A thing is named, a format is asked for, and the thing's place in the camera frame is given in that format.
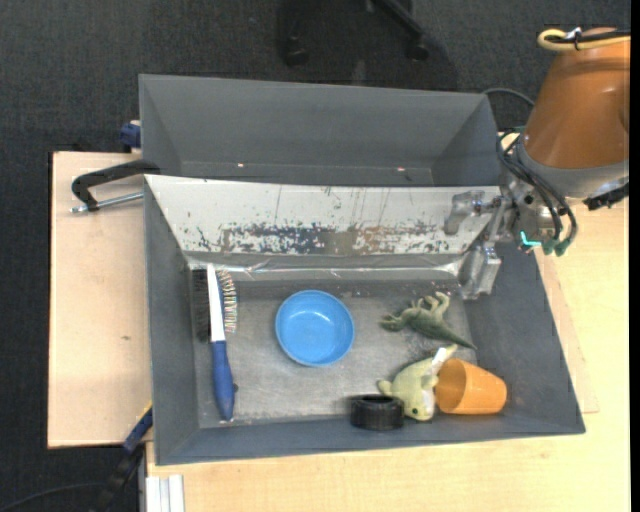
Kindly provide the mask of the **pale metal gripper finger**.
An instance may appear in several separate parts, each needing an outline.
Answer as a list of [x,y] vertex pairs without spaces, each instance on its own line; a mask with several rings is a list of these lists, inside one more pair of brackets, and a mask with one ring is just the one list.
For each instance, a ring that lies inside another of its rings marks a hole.
[[452,198],[451,211],[444,221],[444,233],[446,235],[455,235],[458,233],[462,222],[468,217],[492,212],[501,205],[500,195],[493,195],[488,199],[485,198],[485,195],[486,193],[481,190],[455,194]]
[[474,300],[490,294],[502,264],[495,244],[481,242],[468,252],[458,274],[460,294],[464,300]]

